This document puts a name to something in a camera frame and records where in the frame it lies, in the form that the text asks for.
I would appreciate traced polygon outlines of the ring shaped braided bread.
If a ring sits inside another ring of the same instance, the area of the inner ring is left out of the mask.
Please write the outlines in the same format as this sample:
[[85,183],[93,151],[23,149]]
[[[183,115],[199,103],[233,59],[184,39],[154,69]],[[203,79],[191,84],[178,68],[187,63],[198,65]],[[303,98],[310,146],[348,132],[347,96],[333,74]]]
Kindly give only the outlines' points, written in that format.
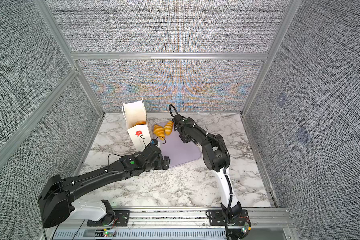
[[147,122],[146,121],[138,121],[135,123],[135,125],[146,125]]

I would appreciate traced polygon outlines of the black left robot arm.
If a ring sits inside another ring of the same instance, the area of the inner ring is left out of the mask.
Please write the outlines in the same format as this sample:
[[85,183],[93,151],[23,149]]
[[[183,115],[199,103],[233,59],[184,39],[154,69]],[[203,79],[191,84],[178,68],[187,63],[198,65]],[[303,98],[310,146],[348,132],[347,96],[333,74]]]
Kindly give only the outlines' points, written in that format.
[[150,170],[168,170],[170,162],[159,147],[148,144],[142,152],[123,156],[92,172],[65,179],[60,175],[52,176],[38,198],[43,227],[51,228],[67,219],[91,220],[103,226],[111,224],[115,214],[109,201],[80,202],[79,198]]

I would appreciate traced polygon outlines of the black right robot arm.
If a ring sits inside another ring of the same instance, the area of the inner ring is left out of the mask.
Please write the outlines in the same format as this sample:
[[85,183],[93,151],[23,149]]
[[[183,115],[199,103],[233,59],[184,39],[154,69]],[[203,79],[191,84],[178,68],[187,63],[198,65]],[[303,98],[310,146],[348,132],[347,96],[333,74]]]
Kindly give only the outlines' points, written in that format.
[[221,135],[214,135],[201,128],[192,118],[180,114],[172,118],[175,130],[184,143],[195,142],[201,146],[206,167],[217,179],[221,192],[223,213],[231,220],[242,213],[242,206],[236,194],[229,174],[231,156]]

